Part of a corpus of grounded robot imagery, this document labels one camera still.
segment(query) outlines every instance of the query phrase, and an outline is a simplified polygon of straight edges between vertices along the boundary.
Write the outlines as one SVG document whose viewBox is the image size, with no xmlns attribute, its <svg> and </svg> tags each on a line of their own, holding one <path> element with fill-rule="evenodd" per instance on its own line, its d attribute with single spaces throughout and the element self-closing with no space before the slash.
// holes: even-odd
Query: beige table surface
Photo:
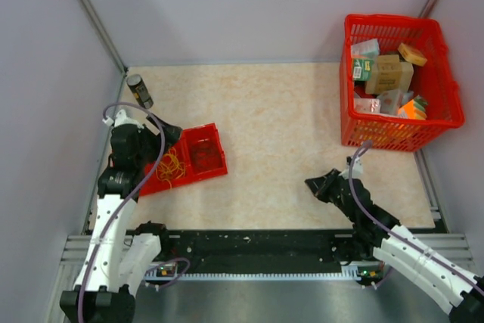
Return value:
<svg viewBox="0 0 484 323">
<path fill-rule="evenodd" d="M 216 123 L 228 174 L 141 197 L 130 228 L 349 228 L 304 179 L 343 169 L 355 148 L 340 144 L 338 63 L 132 67 L 168 123 Z M 135 102 L 125 88 L 124 101 Z M 141 112 L 131 115 L 143 117 Z M 408 227 L 433 227 L 412 153 L 362 158 L 373 201 Z"/>
</svg>

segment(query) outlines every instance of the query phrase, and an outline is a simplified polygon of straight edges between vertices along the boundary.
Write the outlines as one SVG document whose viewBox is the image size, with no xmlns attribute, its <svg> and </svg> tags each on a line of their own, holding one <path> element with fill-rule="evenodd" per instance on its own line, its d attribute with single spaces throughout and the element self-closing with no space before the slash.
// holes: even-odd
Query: robotic arm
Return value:
<svg viewBox="0 0 484 323">
<path fill-rule="evenodd" d="M 165 139 L 163 153 L 166 153 L 180 139 L 182 129 L 160 119 L 157 123 L 151 117 L 148 120 L 162 126 L 160 133 Z M 110 143 L 112 154 L 98 179 L 95 228 L 85 264 L 73 289 L 64 291 L 60 298 L 60 307 L 72 323 L 79 322 L 79 301 L 83 301 L 82 317 L 86 323 L 131 322 L 136 292 L 151 262 L 161 252 L 160 236 L 166 231 L 164 225 L 140 226 L 128 253 L 121 259 L 126 228 L 139 193 L 126 202 L 125 199 L 144 178 L 146 165 L 160 155 L 162 143 L 160 134 L 155 135 L 145 125 L 127 117 L 124 110 L 116 115 Z M 88 279 L 82 292 L 86 274 Z"/>
<path fill-rule="evenodd" d="M 333 169 L 322 177 L 306 179 L 305 182 L 316 198 L 334 204 L 352 222 L 354 248 L 360 257 L 374 257 L 401 272 L 437 302 L 448 314 L 450 322 L 483 322 L 484 278 L 479 278 L 440 256 L 413 236 L 397 218 L 375 205 L 370 192 L 359 179 L 362 174 L 361 161 L 359 157 L 355 158 L 352 182 L 356 197 L 389 232 L 369 219 L 356 203 L 349 184 L 351 157 L 347 159 L 344 171 Z"/>
</svg>

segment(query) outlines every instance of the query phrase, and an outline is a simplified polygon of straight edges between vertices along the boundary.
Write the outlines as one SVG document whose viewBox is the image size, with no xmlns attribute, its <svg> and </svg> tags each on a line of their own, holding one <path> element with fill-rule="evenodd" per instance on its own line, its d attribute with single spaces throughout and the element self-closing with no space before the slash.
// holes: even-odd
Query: green box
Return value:
<svg viewBox="0 0 484 323">
<path fill-rule="evenodd" d="M 352 59 L 352 75 L 353 81 L 368 81 L 371 76 L 371 68 L 373 67 L 371 58 L 357 57 Z"/>
</svg>

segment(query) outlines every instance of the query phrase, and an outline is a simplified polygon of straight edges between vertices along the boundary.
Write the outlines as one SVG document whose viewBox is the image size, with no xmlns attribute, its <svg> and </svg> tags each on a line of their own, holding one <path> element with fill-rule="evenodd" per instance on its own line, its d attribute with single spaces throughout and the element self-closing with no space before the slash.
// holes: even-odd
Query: can lid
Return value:
<svg viewBox="0 0 484 323">
<path fill-rule="evenodd" d="M 143 81 L 143 79 L 138 74 L 126 77 L 126 83 L 129 86 L 135 86 L 135 85 L 139 84 L 141 81 Z"/>
</svg>

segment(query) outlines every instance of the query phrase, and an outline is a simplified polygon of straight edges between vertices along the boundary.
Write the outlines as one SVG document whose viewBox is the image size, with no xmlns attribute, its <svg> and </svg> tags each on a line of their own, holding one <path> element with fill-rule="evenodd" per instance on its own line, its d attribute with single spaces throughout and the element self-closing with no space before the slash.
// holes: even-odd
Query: yellow string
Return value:
<svg viewBox="0 0 484 323">
<path fill-rule="evenodd" d="M 185 172 L 185 164 L 178 160 L 175 148 L 168 150 L 156 169 L 158 180 L 168 182 L 170 189 L 172 188 L 172 180 L 185 176 Z"/>
</svg>

